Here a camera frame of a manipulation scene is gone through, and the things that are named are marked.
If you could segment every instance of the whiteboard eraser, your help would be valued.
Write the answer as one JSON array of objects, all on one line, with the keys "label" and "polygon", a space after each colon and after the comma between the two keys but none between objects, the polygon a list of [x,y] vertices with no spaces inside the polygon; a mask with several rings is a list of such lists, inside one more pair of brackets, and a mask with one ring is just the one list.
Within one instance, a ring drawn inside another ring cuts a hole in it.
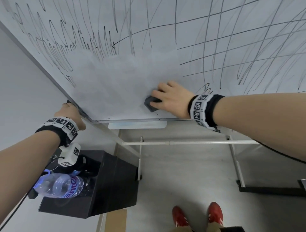
[{"label": "whiteboard eraser", "polygon": [[162,100],[160,100],[156,97],[152,97],[152,96],[149,96],[149,97],[146,98],[146,100],[144,101],[144,105],[149,109],[150,112],[154,112],[154,111],[157,111],[158,109],[151,106],[150,102],[162,102]]}]

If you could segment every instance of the red shoe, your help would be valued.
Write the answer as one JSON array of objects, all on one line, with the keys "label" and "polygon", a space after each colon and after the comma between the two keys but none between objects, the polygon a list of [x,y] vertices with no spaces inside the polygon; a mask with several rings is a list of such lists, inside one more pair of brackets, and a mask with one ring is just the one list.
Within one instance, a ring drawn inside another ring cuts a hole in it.
[{"label": "red shoe", "polygon": [[176,227],[189,226],[189,223],[182,211],[178,206],[174,206],[172,209],[172,217]]},{"label": "red shoe", "polygon": [[216,202],[212,202],[208,207],[208,222],[216,222],[223,226],[223,213],[220,205]]}]

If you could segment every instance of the black cable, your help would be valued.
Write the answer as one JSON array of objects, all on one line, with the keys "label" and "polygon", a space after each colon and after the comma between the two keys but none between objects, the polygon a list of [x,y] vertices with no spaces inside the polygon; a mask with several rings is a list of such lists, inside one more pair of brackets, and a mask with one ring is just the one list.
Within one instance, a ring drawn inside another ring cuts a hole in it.
[{"label": "black cable", "polygon": [[[50,163],[52,163],[53,161],[62,158],[64,159],[64,157],[60,156],[60,157],[56,157],[54,159],[52,159],[44,168],[44,170],[49,166]],[[32,188],[34,188],[36,182],[39,180],[39,178],[34,182],[34,184],[32,185],[32,187],[30,188],[30,190],[27,192],[27,194],[23,197],[23,199],[21,200],[21,202],[19,203],[19,205],[16,207],[16,209],[14,210],[14,212],[10,215],[10,217],[5,221],[5,223],[1,226],[0,231],[5,227],[5,225],[9,222],[9,220],[12,218],[12,216],[16,213],[16,211],[19,209],[19,207],[21,206],[21,204],[23,203],[23,201],[25,200],[25,198],[27,197],[27,195],[29,194],[29,192],[31,191]]]},{"label": "black cable", "polygon": [[269,150],[276,152],[277,154],[283,155],[283,156],[285,156],[285,157],[287,157],[287,158],[290,158],[290,159],[292,159],[292,160],[295,160],[295,161],[297,161],[297,162],[301,162],[301,163],[303,163],[303,164],[306,164],[306,161],[303,161],[303,160],[300,160],[300,159],[291,157],[291,156],[286,155],[286,154],[284,154],[284,153],[281,153],[281,152],[279,152],[279,151],[277,151],[277,150],[274,150],[273,148],[270,148],[270,147],[268,147],[267,145],[265,145],[265,144],[263,144],[263,143],[261,143],[261,142],[259,142],[259,141],[257,141],[257,140],[255,140],[255,141],[256,141],[257,143],[259,143],[260,145],[264,146],[265,148],[268,148]]}]

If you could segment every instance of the plastic bottle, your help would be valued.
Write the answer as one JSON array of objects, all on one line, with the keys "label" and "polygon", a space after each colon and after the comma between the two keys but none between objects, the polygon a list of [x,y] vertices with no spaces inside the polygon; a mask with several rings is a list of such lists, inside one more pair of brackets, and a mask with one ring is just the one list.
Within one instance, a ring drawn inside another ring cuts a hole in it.
[{"label": "plastic bottle", "polygon": [[71,198],[80,194],[84,186],[81,177],[62,173],[49,173],[39,178],[34,190],[51,198]]}]

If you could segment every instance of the pants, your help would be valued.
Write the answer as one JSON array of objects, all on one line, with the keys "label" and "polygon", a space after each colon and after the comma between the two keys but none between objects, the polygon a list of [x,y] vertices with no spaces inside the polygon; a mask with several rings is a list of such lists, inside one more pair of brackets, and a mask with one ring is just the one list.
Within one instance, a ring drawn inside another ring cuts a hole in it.
[{"label": "pants", "polygon": [[[223,228],[220,224],[216,222],[208,223],[206,232],[220,232],[219,228]],[[174,230],[171,232],[192,232],[190,226],[179,226],[176,227]]]}]

